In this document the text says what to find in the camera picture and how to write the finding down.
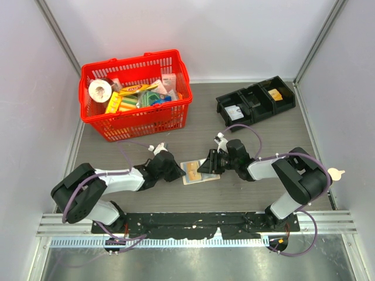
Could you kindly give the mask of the beige leather card holder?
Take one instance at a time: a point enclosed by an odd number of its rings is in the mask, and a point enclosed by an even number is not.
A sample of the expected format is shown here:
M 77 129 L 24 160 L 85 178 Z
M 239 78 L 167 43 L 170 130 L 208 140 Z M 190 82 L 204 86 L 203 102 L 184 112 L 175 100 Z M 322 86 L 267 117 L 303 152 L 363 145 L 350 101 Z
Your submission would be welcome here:
M 199 159 L 188 162 L 182 162 L 180 164 L 180 168 L 186 173 L 182 177 L 182 181 L 185 186 L 220 179 L 219 174 L 199 173 L 197 171 L 204 161 L 205 159 Z

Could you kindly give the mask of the gold VIP card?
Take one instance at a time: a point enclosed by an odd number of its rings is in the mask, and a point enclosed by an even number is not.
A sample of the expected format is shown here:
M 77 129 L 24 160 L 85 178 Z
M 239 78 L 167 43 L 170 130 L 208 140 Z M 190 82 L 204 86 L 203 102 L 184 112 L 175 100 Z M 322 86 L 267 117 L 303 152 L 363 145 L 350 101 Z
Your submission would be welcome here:
M 186 162 L 183 164 L 183 168 L 186 172 L 186 181 L 188 183 L 198 182 L 203 180 L 203 176 L 197 170 L 200 167 L 198 161 Z

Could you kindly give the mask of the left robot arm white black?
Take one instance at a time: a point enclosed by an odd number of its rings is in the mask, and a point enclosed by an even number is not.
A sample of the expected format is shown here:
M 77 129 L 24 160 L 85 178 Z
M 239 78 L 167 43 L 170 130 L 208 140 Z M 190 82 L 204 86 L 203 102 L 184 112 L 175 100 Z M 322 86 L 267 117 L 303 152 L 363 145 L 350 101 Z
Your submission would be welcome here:
M 172 182 L 185 175 L 173 154 L 161 150 L 144 164 L 125 170 L 100 170 L 83 163 L 52 189 L 51 197 L 62 211 L 64 223 L 75 224 L 86 218 L 111 233 L 119 233 L 127 223 L 125 213 L 117 203 L 104 201 L 102 196 L 144 191 L 159 180 Z

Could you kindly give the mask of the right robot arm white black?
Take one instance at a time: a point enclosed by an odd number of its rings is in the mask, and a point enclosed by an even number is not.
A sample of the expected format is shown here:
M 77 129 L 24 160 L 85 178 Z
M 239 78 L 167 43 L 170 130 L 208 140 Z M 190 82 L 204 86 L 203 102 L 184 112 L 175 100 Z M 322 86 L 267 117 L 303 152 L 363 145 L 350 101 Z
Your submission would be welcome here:
M 333 180 L 321 162 L 300 147 L 288 153 L 263 159 L 251 157 L 238 140 L 219 140 L 197 171 L 222 174 L 234 170 L 245 181 L 278 178 L 285 193 L 265 209 L 264 224 L 271 231 L 280 230 L 295 211 L 317 199 L 328 190 Z

